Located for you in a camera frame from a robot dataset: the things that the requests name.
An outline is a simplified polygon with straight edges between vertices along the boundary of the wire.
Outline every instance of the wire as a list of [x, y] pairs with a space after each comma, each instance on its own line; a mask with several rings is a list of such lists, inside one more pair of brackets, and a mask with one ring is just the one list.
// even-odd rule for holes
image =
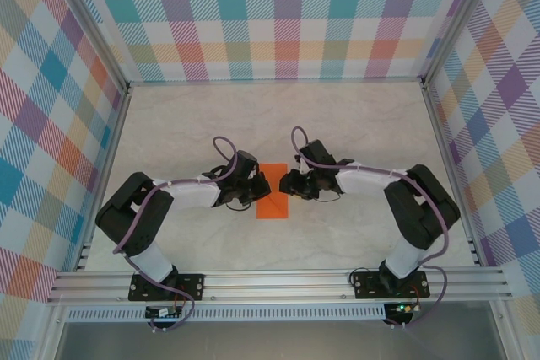
[[133, 231], [135, 231], [135, 228], [137, 227], [137, 224], [139, 222], [139, 220], [141, 219], [141, 215], [143, 215], [143, 212], [144, 212], [144, 208], [146, 208], [147, 204], [149, 203], [150, 199], [152, 198], [152, 196], [158, 192], [159, 190], [161, 189], [164, 189], [165, 187], [170, 187], [172, 185], [179, 185], [179, 184], [189, 184], [189, 183], [198, 183], [198, 184], [201, 184], [201, 185], [207, 185], [209, 183], [217, 183], [223, 179], [225, 179], [227, 176], [229, 176], [231, 173], [233, 173], [233, 171], [235, 170], [236, 168], [236, 163], [238, 161], [238, 157], [236, 156], [236, 147], [235, 145], [226, 137], [221, 137], [221, 136], [218, 136], [218, 137], [214, 137], [214, 139], [212, 140], [212, 143], [213, 145], [215, 146], [216, 150], [218, 151], [218, 153], [223, 156], [224, 158], [228, 159], [225, 154], [221, 151], [221, 149], [219, 149], [216, 141], [217, 140], [223, 140], [225, 142], [227, 142], [230, 147], [232, 148], [233, 150], [233, 164], [232, 166], [230, 167], [230, 169], [227, 171], [227, 173], [225, 173], [224, 175], [221, 175], [221, 176], [218, 176], [216, 177], [215, 179], [178, 179], [178, 180], [172, 180], [172, 181], [166, 181], [164, 183], [161, 183], [160, 185], [157, 185], [155, 186], [152, 190], [150, 190], [150, 192], [146, 195], [146, 197], [144, 197], [144, 200], [143, 200], [143, 203], [141, 204], [140, 208], [138, 209], [137, 211], [137, 214], [135, 215], [135, 218], [133, 219], [133, 222], [131, 224], [131, 226], [129, 227], [129, 229], [127, 230], [126, 234], [124, 235], [124, 237], [121, 239], [120, 243], [116, 246], [116, 248], [112, 251], [112, 253], [114, 254], [117, 254], [117, 253], [120, 253], [120, 251], [122, 250], [123, 246], [126, 244], [126, 242], [129, 240], [129, 238], [132, 236], [133, 234]]
[[[227, 171], [227, 173], [225, 173], [225, 174], [223, 174], [221, 176], [218, 176], [215, 179], [178, 179], [178, 180], [166, 181], [164, 183], [161, 183], [160, 185], [155, 186], [152, 190], [150, 190], [150, 192], [146, 195], [146, 197], [144, 197], [144, 200], [141, 203], [141, 206], [139, 207], [138, 212], [135, 215], [135, 218], [133, 219], [133, 222], [132, 222], [131, 226], [127, 230], [124, 237], [121, 239], [120, 243], [112, 251], [113, 254], [117, 254], [117, 253], [120, 253], [122, 251], [122, 247], [126, 244], [126, 242], [129, 240], [129, 238], [132, 236], [133, 232], [135, 231], [135, 228], [137, 227], [138, 221], [140, 220], [141, 215], [143, 214], [144, 208], [146, 208], [146, 206], [149, 203], [150, 199], [152, 198], [152, 196], [158, 190], [164, 189], [165, 187], [170, 187], [172, 185], [179, 185], [179, 184], [199, 183], [199, 184], [206, 185], [206, 184], [210, 184], [210, 183], [217, 183], [217, 182], [225, 179], [231, 173], [233, 173], [233, 171], [236, 168], [236, 164], [238, 162], [238, 156], [236, 155], [236, 152], [237, 152], [236, 147], [226, 137], [217, 136], [217, 137], [214, 137], [214, 139], [212, 140], [212, 144], [216, 148], [218, 153], [221, 156], [223, 156], [225, 159], [229, 160], [229, 161], [230, 161], [230, 159], [227, 158], [227, 156], [221, 151], [221, 149], [219, 149], [218, 144], [217, 144], [218, 140], [222, 140], [222, 141], [227, 142], [230, 145], [230, 147], [231, 147], [231, 149], [233, 151], [233, 158], [232, 158], [233, 159], [233, 164], [231, 165], [231, 167]], [[183, 291], [181, 291], [181, 290], [179, 290], [177, 288], [165, 286], [164, 284], [161, 284], [160, 282], [156, 282], [152, 277], [150, 277], [144, 271], [142, 271], [127, 255], [124, 255], [124, 259], [126, 259], [127, 263], [129, 263], [135, 269], [135, 271], [138, 271], [138, 273], [141, 275], [141, 277], [144, 280], [146, 280], [147, 282], [149, 282], [150, 284], [153, 284], [154, 286], [162, 288], [162, 289], [164, 289], [166, 291], [176, 293], [176, 294], [182, 296], [185, 300], [189, 299], [190, 302], [192, 303], [192, 306], [191, 306], [191, 308], [189, 308], [189, 311], [187, 312], [187, 314], [184, 315], [184, 317], [181, 320], [178, 320], [177, 322], [175, 322], [170, 328], [158, 328], [157, 326], [155, 326], [154, 320], [151, 319], [150, 320], [150, 325], [153, 328], [153, 332], [156, 332], [156, 331], [166, 332], [168, 330], [176, 329], [178, 326], [183, 325], [187, 321], [187, 319], [190, 316], [192, 316], [193, 311], [195, 310], [195, 299], [193, 299], [193, 297], [190, 294], [185, 293], [185, 292], [183, 292]]]
[[[379, 169], [379, 168], [371, 168], [370, 166], [356, 166], [356, 165], [353, 165], [353, 166], [343, 166], [343, 165], [337, 165], [337, 164], [318, 164], [317, 162], [314, 162], [310, 159], [308, 159], [301, 151], [300, 149], [298, 148], [298, 145], [296, 144], [296, 141], [294, 140], [294, 134], [297, 132], [297, 131], [300, 131], [302, 133], [302, 135], [304, 136], [304, 139], [305, 139], [305, 143], [308, 143], [309, 142], [309, 139], [307, 137], [307, 133], [305, 132], [304, 128], [302, 128], [301, 126], [296, 126], [295, 128], [293, 128], [293, 131], [290, 133], [290, 140], [291, 142], [293, 143], [293, 148], [295, 150], [295, 152], [307, 163], [307, 164], [310, 164], [311, 166], [313, 167], [316, 167], [316, 168], [321, 168], [321, 169], [340, 169], [340, 170], [365, 170], [367, 172], [371, 172], [371, 173], [377, 173], [379, 175], [389, 175], [389, 176], [394, 176], [394, 177], [397, 177], [399, 179], [402, 179], [404, 181], [407, 181], [407, 183], [409, 183], [412, 187], [414, 187], [414, 189], [420, 193], [420, 195], [426, 200], [426, 202], [428, 203], [429, 207], [433, 210], [435, 216], [437, 217], [437, 219], [439, 220], [439, 223], [440, 223], [440, 227], [442, 229], [442, 233], [443, 233], [443, 236], [444, 236], [444, 244], [443, 244], [443, 247], [441, 248], [440, 251], [438, 252], [435, 252], [434, 254], [432, 255], [429, 255], [429, 256], [426, 256], [424, 257], [420, 262], [419, 262], [419, 266], [422, 266], [424, 265], [425, 262], [427, 261], [430, 261], [431, 259], [434, 259], [435, 257], [439, 257], [439, 256], [442, 256], [443, 254], [446, 253], [446, 251], [448, 250], [448, 244], [450, 243], [450, 239], [449, 239], [449, 236], [448, 236], [448, 227], [446, 226], [446, 223], [445, 223], [445, 219], [442, 217], [442, 214], [440, 213], [439, 211], [439, 208], [435, 205], [434, 201], [431, 199], [431, 197], [429, 197], [428, 193], [422, 188], [420, 187], [420, 185], [413, 179], [411, 179], [410, 177], [406, 176], [406, 175], [403, 175], [399, 172], [396, 172], [394, 170], [388, 170], [388, 169]], [[428, 265], [424, 265], [424, 268], [426, 269], [434, 269], [434, 270], [438, 270], [440, 271], [440, 273], [442, 274], [443, 276], [443, 285], [442, 285], [442, 290], [440, 291], [440, 295], [439, 297], [437, 298], [437, 300], [435, 301], [435, 303], [433, 304], [433, 306], [429, 309], [429, 311], [424, 314], [423, 316], [421, 316], [420, 318], [416, 319], [416, 320], [412, 320], [411, 322], [409, 322], [409, 325], [415, 325], [417, 324], [418, 322], [421, 322], [422, 320], [424, 320], [426, 317], [428, 317], [429, 315], [433, 314], [433, 312], [435, 311], [435, 309], [440, 305], [440, 302], [442, 301], [443, 297], [445, 296], [446, 294], [446, 288], [448, 287], [448, 276], [446, 275], [446, 272], [444, 271], [444, 269], [442, 267], [438, 267], [438, 266], [428, 266]], [[388, 320], [390, 323], [393, 323], [393, 324], [396, 324], [398, 325], [397, 322], [393, 321], [393, 320]]]
[[[186, 289], [184, 286], [180, 286], [180, 290], [185, 291]], [[178, 301], [178, 294], [175, 295], [175, 302], [172, 305], [172, 309], [176, 312], [176, 302]], [[184, 302], [182, 303], [182, 306], [180, 307], [180, 311], [184, 309], [186, 306], [186, 297], [184, 297]]]
[[355, 271], [360, 270], [360, 269], [367, 270], [368, 273], [371, 273], [371, 270], [368, 269], [367, 267], [357, 267], [357, 268], [355, 268], [353, 271], [351, 271], [351, 272], [348, 274], [348, 283], [351, 285], [351, 287], [354, 287], [354, 284], [353, 284], [353, 274], [354, 274]]
[[225, 204], [225, 206], [227, 206], [227, 208], [230, 210], [230, 211], [237, 211], [237, 212], [243, 212], [243, 211], [247, 211], [251, 208], [251, 203], [249, 203], [246, 207], [244, 208], [233, 208], [231, 207], [229, 204]]
[[416, 304], [415, 305], [420, 304], [420, 292], [419, 292], [419, 290], [413, 284], [411, 284], [409, 287], [412, 288], [414, 290], [414, 292], [416, 292]]
[[298, 148], [298, 145], [296, 144], [296, 141], [294, 140], [294, 134], [297, 132], [297, 131], [300, 131], [302, 133], [302, 135], [304, 136], [304, 139], [305, 139], [305, 143], [308, 143], [309, 142], [309, 139], [307, 137], [307, 133], [305, 132], [304, 128], [302, 128], [301, 126], [296, 126], [295, 128], [293, 128], [293, 131], [290, 133], [290, 140], [291, 142], [293, 143], [293, 148], [295, 150], [295, 152], [307, 163], [307, 164], [310, 164], [311, 166], [315, 167], [315, 168], [321, 168], [321, 169], [340, 169], [340, 170], [364, 170], [366, 172], [371, 172], [371, 173], [377, 173], [379, 175], [389, 175], [389, 176], [392, 176], [392, 177], [397, 177], [401, 180], [404, 180], [406, 181], [407, 183], [409, 183], [412, 187], [414, 187], [414, 189], [420, 193], [420, 195], [426, 200], [426, 202], [428, 203], [429, 207], [431, 207], [431, 209], [433, 210], [433, 213], [435, 214], [435, 216], [437, 217], [437, 219], [439, 220], [439, 223], [440, 223], [440, 227], [442, 228], [442, 233], [443, 233], [443, 237], [444, 237], [444, 244], [443, 244], [443, 247], [441, 248], [440, 251], [438, 252], [435, 252], [434, 254], [432, 255], [429, 255], [427, 257], [424, 257], [420, 262], [419, 262], [419, 265], [422, 265], [424, 264], [425, 262], [427, 261], [430, 261], [431, 259], [434, 259], [435, 257], [439, 257], [439, 256], [442, 256], [443, 254], [446, 253], [446, 251], [448, 250], [448, 244], [449, 244], [449, 236], [448, 236], [448, 227], [446, 226], [446, 223], [445, 223], [445, 219], [442, 217], [442, 214], [440, 213], [439, 211], [439, 208], [436, 206], [436, 204], [434, 203], [434, 201], [431, 199], [431, 197], [429, 197], [428, 193], [422, 188], [420, 187], [420, 185], [416, 182], [416, 180], [413, 180], [411, 179], [410, 177], [408, 177], [407, 175], [403, 175], [399, 172], [396, 172], [394, 170], [389, 170], [389, 169], [379, 169], [379, 168], [371, 168], [370, 166], [356, 166], [356, 165], [340, 165], [340, 164], [318, 164], [317, 162], [314, 162], [312, 161], [311, 159], [308, 159], [301, 151], [300, 151], [300, 148]]
[[[442, 278], [443, 278], [442, 289], [440, 290], [439, 297], [436, 299], [436, 301], [431, 306], [429, 311], [426, 312], [424, 315], [420, 316], [419, 318], [415, 320], [411, 320], [408, 323], [408, 326], [417, 325], [420, 322], [423, 322], [426, 318], [429, 318], [435, 312], [435, 310], [439, 307], [440, 302], [442, 301], [443, 297], [445, 297], [446, 289], [448, 288], [448, 275], [446, 274], [446, 271], [442, 267], [424, 265], [423, 268], [440, 271], [440, 274], [442, 274]], [[391, 324], [399, 325], [395, 320], [389, 320], [388, 318], [386, 318], [385, 320], [387, 320]]]
[[341, 194], [339, 194], [339, 193], [336, 193], [336, 194], [337, 194], [337, 198], [334, 198], [334, 199], [331, 199], [331, 200], [317, 200], [317, 199], [315, 199], [315, 201], [317, 201], [317, 202], [333, 202], [333, 201], [337, 201], [337, 200], [339, 200], [341, 198]]

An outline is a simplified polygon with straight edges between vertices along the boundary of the plaid wall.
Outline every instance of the plaid wall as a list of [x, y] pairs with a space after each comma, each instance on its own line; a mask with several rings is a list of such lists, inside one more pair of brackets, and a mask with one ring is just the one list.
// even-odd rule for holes
[[94, 198], [121, 94], [64, 0], [0, 0], [0, 358], [24, 359]]
[[435, 37], [435, 40], [431, 44], [431, 47], [429, 48], [428, 56], [425, 58], [424, 64], [422, 65], [422, 69], [420, 70], [420, 76], [425, 76], [429, 65], [431, 64], [431, 61], [433, 60], [433, 56], [435, 55], [435, 52], [439, 48], [439, 44], [444, 38], [446, 31], [450, 27], [451, 21], [454, 19], [454, 15], [456, 14], [457, 8], [462, 4], [463, 0], [453, 0], [450, 8], [448, 8], [448, 11], [446, 12], [446, 16], [443, 20], [442, 25], [439, 28], [439, 31], [437, 32], [437, 36]]
[[87, 4], [127, 76], [146, 82], [416, 77], [455, 9], [451, 0]]
[[540, 358], [540, 0], [481, 0], [431, 93], [490, 265]]

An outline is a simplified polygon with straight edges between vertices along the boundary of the orange block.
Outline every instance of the orange block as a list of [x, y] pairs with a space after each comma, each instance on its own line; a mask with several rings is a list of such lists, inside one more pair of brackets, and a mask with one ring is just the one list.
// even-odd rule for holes
[[260, 164], [272, 192], [256, 202], [256, 219], [289, 217], [289, 196], [279, 192], [279, 181], [287, 173], [287, 164]]

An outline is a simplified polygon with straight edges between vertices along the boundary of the perforated metal strip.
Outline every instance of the perforated metal strip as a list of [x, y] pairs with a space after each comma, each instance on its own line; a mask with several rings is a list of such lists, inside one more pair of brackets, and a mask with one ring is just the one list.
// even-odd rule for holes
[[[199, 305], [191, 322], [382, 320], [384, 304]], [[143, 306], [72, 307], [67, 322], [146, 322]]]

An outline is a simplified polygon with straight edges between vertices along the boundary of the red wire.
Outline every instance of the red wire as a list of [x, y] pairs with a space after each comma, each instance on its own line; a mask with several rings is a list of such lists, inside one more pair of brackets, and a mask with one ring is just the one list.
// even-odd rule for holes
[[[186, 289], [184, 288], [184, 286], [180, 285], [180, 290], [181, 291], [186, 291]], [[176, 302], [178, 301], [178, 294], [175, 294], [175, 302], [172, 304], [172, 308], [173, 310], [176, 312]], [[180, 307], [180, 309], [184, 309], [184, 307], [186, 306], [186, 297], [184, 297], [184, 302], [182, 303], [182, 306]]]
[[411, 288], [414, 290], [414, 292], [416, 292], [416, 304], [415, 305], [418, 305], [419, 302], [420, 302], [420, 293], [419, 293], [419, 290], [411, 284]]

